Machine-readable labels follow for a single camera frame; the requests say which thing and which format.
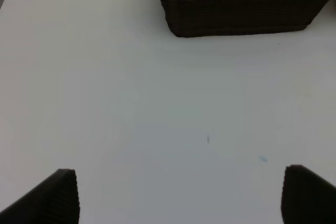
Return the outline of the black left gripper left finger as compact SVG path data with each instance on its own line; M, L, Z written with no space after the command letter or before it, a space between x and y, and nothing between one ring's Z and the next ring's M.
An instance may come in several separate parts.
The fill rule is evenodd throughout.
M1 211L1 223L78 223L80 202L73 169L58 169Z

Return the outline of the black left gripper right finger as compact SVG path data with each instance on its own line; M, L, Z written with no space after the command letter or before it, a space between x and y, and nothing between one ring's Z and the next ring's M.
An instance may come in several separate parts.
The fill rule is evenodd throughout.
M284 223L335 223L335 186L302 165L287 166L281 216Z

